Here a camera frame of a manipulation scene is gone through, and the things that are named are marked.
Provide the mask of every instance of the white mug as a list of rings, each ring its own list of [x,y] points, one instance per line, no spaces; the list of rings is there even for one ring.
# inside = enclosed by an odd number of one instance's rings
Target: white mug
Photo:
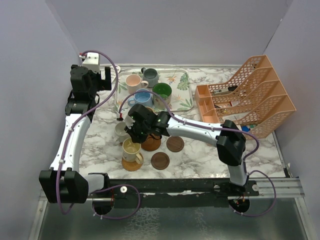
[[[114,132],[118,138],[119,143],[123,143],[124,140],[130,138],[130,135],[125,131],[125,127],[126,123],[124,121],[119,122],[117,125],[115,125]]]
[[[137,74],[131,74],[125,79],[126,88],[130,94],[135,93],[138,89],[145,89],[149,83],[142,81],[141,77]]]
[[[138,164],[143,164],[144,159],[140,154],[140,150],[140,143],[133,143],[131,138],[127,138],[122,144],[122,157],[127,162],[137,162]]]

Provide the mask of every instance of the beige mug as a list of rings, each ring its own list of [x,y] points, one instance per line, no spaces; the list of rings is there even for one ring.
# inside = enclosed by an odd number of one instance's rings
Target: beige mug
[[[126,88],[130,94],[135,93],[139,89],[145,89],[149,83],[142,81],[141,77],[137,74],[131,74],[125,79]]]
[[[140,154],[140,150],[140,143],[133,143],[131,138],[127,138],[122,144],[122,157],[127,162],[137,162],[138,164],[143,164],[144,159]]]

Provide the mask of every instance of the orange desk organizer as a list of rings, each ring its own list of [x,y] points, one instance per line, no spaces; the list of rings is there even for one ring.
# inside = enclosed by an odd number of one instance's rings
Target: orange desk organizer
[[[229,94],[213,95],[214,90],[234,86],[238,87]],[[195,101],[200,118],[206,123],[223,123],[223,117],[247,113],[233,121],[241,126],[257,125],[250,133],[260,139],[296,111],[266,55],[250,57],[225,83],[196,86]],[[231,101],[239,103],[230,106]]]

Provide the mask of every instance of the screw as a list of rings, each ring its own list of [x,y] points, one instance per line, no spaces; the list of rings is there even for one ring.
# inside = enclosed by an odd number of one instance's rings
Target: screw
[[[258,192],[259,191],[259,186],[257,184],[253,184],[252,185],[252,190],[255,191],[255,192]]]
[[[126,192],[127,192],[127,187],[126,186],[122,186],[121,188],[120,188],[120,192],[121,193],[123,193],[123,194],[125,194]]]
[[[220,186],[219,185],[214,185],[213,189],[217,192],[220,192]]]

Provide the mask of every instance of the black metal frame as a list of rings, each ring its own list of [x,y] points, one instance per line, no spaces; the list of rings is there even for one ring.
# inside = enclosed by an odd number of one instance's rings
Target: black metal frame
[[[179,178],[179,179],[109,179],[109,187],[116,185],[135,186],[141,198],[141,208],[188,208],[188,207],[229,207],[228,197],[258,196],[259,192],[254,191],[252,186],[256,181],[249,180],[246,185],[246,192],[239,191],[229,181],[229,178]],[[191,191],[194,194],[182,194],[184,191]],[[113,205],[114,208],[131,209],[138,203],[137,192],[128,187],[126,193],[121,193],[120,188],[111,191],[93,193],[89,199],[93,204],[102,205],[101,201],[95,199],[114,198],[114,203],[106,201],[105,206]]]

